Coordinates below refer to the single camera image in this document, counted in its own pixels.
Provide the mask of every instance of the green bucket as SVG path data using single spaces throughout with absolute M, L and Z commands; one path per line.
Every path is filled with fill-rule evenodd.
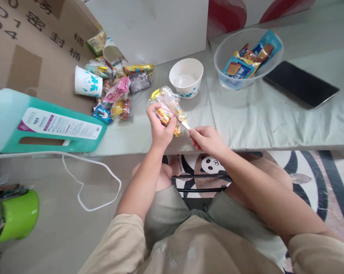
M 39 215 L 39 198 L 34 190 L 25 195 L 5 199 L 0 202 L 5 226 L 0 235 L 0 243 L 21 240 L 30 234 Z

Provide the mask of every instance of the black phone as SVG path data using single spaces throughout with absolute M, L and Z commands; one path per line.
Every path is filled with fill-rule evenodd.
M 264 76 L 263 80 L 313 108 L 327 101 L 339 91 L 339 88 L 287 61 L 280 63 Z

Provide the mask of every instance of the plastic bowl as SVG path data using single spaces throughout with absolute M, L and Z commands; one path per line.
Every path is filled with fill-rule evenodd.
M 226 62 L 228 62 L 229 58 L 234 54 L 234 51 L 241 50 L 246 43 L 249 43 L 249 49 L 252 50 L 266 32 L 266 29 L 244 29 L 230 35 L 219 45 L 214 56 L 214 65 L 217 70 L 220 85 L 226 89 L 232 90 L 245 88 L 256 79 L 270 73 L 281 62 L 284 46 L 282 40 L 276 34 L 278 40 L 282 44 L 282 48 L 262 68 L 258 69 L 252 78 L 234 79 L 222 73 Z

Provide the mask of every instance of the white cable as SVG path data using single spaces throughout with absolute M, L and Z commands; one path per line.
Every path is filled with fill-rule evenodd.
M 113 172 L 111 171 L 111 169 L 105 165 L 104 163 L 101 163 L 101 162 L 97 162 L 97 161 L 93 161 L 93 160 L 90 160 L 90 159 L 86 159 L 86 158 L 82 158 L 82 157 L 79 157 L 79 156 L 76 156 L 76 155 L 73 155 L 73 154 L 70 154 L 70 153 L 67 153 L 67 152 L 62 152 L 62 151 L 39 151 L 39 152 L 26 152 L 26 153 L 11 153 L 11 154 L 0 154 L 0 159 L 4 159 L 4 158 L 15 158 L 15 157 L 24 157 L 24 156 L 30 156 L 30 155 L 38 155 L 38 154 L 58 154 L 58 155 L 62 155 L 62 162 L 63 162 L 63 165 L 64 165 L 64 168 L 65 170 L 69 173 L 69 175 L 72 176 L 72 178 L 77 182 L 77 183 L 80 183 L 82 186 L 81 186 L 81 189 L 79 190 L 78 192 L 78 202 L 79 204 L 83 207 L 83 209 L 85 211 L 88 211 L 88 212 L 91 212 L 91 211 L 95 211 L 97 209 L 100 209 L 102 207 L 105 207 L 109 204 L 112 204 L 119 196 L 120 194 L 120 190 L 121 190 L 121 181 L 119 178 L 117 178 L 115 176 L 115 174 L 113 174 Z M 85 162 L 90 162 L 90 163 L 93 163 L 93 164 L 99 164 L 101 166 L 104 166 L 107 171 L 112 175 L 112 177 L 114 177 L 118 182 L 119 182 L 119 190 L 117 191 L 117 195 L 115 197 L 115 199 L 113 199 L 112 201 L 108 202 L 108 203 L 105 203 L 104 205 L 101 205 L 99 207 L 95 207 L 94 209 L 89 209 L 87 208 L 83 202 L 81 201 L 81 197 L 80 197 L 80 194 L 81 194 L 81 191 L 84 187 L 84 183 L 82 183 L 81 181 L 77 180 L 77 178 L 68 170 L 67 168 L 67 165 L 65 164 L 65 161 L 64 161 L 64 156 L 68 156 L 68 157 L 71 157 L 71 158 L 75 158 L 75 159 L 78 159 L 78 160 L 81 160 L 81 161 L 85 161 Z

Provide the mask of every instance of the hand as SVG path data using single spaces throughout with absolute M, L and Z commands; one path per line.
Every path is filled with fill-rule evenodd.
M 163 126 L 155 114 L 155 110 L 161 108 L 159 104 L 152 104 L 146 109 L 152 127 L 152 147 L 160 148 L 165 151 L 172 141 L 174 129 L 176 128 L 177 118 L 172 117 L 167 127 Z
M 189 130 L 192 145 L 200 151 L 205 151 L 217 160 L 225 151 L 231 151 L 224 143 L 220 134 L 211 126 L 199 126 Z

